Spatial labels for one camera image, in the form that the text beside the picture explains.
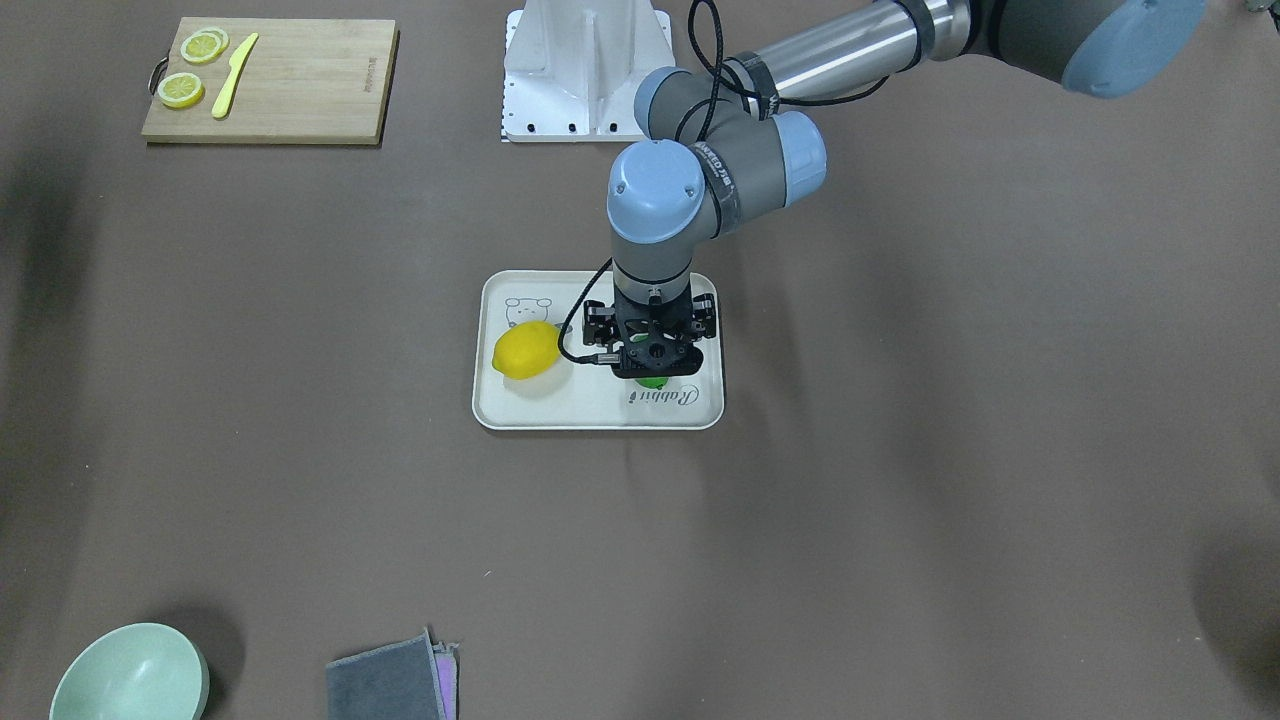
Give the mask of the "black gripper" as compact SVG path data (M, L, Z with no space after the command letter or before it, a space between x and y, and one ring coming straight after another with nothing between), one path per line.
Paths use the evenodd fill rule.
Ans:
M582 342L608 346L630 342L636 334L659 336L677 342L698 342L718 333L713 293L695 295L687 287L669 301L637 302L613 290L613 304L586 300L582 305Z

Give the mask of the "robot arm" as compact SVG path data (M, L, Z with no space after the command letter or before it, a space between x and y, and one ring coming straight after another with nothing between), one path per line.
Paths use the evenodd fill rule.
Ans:
M1092 97L1121 97L1187 45L1202 1L874 1L701 70L641 82L643 132L611 168L612 304L571 318L595 363L673 365L716 333L716 301L694 296L696 246L810 196L827 176L810 108L855 102L923 61L977 54Z

